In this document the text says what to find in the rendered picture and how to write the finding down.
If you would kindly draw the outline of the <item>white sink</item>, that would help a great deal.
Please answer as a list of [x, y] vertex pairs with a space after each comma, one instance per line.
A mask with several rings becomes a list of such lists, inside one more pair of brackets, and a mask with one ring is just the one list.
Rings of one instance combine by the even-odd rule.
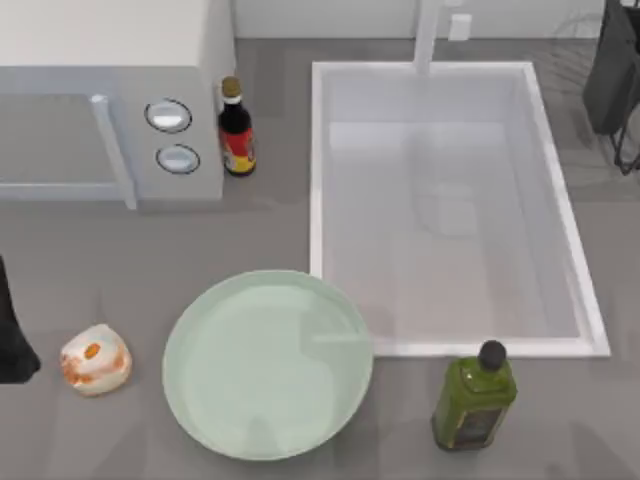
[[316, 62], [310, 271], [386, 357], [611, 353], [528, 61]]

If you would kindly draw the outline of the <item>dark sauce bottle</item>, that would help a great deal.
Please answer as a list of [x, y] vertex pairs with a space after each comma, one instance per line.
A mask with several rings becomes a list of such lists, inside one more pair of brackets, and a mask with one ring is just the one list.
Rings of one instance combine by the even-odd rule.
[[223, 164], [233, 176], [248, 176], [256, 167], [251, 115], [243, 104], [239, 79], [227, 76], [221, 85], [223, 108], [218, 115]]

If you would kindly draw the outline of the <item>pale green plate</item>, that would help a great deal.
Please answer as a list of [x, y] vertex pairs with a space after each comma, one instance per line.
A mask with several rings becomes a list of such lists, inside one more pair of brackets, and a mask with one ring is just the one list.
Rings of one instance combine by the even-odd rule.
[[203, 447], [275, 461], [335, 436], [363, 402], [374, 348], [353, 303], [292, 270], [230, 277], [177, 319], [162, 385], [180, 427]]

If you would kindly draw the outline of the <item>pale microwave oven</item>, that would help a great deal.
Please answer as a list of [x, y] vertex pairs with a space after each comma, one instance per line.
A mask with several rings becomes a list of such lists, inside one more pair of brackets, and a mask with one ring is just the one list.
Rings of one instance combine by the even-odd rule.
[[[219, 87], [235, 68], [230, 0], [0, 0], [0, 93], [107, 96], [138, 207], [220, 199]], [[191, 111], [188, 129], [147, 123], [162, 99]], [[175, 144], [197, 152], [195, 172], [158, 166]]]

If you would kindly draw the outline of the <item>round microwave knob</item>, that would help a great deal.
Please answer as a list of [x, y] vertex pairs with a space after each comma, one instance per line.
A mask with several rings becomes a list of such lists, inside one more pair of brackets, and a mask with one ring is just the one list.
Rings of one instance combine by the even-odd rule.
[[155, 160], [161, 169], [173, 175], [189, 175], [200, 166], [197, 152], [181, 144], [159, 149], [155, 154]]
[[148, 104], [144, 115], [152, 128], [168, 134], [185, 131], [192, 122], [191, 111], [183, 103], [173, 99]]

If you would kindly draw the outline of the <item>green bottle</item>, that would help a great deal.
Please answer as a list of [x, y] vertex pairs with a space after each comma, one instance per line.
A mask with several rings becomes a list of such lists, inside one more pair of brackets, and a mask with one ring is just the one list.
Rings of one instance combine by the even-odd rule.
[[487, 340], [477, 355], [450, 361], [431, 417], [436, 445], [447, 451], [489, 446], [516, 396], [501, 342]]

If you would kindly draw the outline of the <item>tall white tap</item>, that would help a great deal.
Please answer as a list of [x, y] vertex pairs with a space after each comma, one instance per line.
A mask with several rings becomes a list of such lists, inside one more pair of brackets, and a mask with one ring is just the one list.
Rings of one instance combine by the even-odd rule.
[[442, 3], [443, 0], [418, 1], [413, 67], [419, 75], [429, 72]]

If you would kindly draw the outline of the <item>white and orange bread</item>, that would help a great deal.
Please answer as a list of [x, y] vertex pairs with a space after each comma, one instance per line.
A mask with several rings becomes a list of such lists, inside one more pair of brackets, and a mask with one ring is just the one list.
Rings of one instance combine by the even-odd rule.
[[109, 325], [93, 325], [78, 333], [60, 350], [62, 375], [86, 397], [110, 393], [123, 386], [133, 359], [124, 339]]

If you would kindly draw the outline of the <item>microwave oven door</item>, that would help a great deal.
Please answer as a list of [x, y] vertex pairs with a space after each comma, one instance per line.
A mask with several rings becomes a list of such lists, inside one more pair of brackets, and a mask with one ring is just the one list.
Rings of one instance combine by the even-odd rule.
[[0, 201], [122, 201], [88, 94], [0, 93]]

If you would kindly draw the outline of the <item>white wall socket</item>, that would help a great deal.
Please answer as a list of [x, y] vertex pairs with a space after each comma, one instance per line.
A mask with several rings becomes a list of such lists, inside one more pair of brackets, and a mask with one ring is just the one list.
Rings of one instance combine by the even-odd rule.
[[453, 14], [448, 40], [451, 42], [467, 41], [471, 36], [471, 25], [472, 16], [470, 14]]

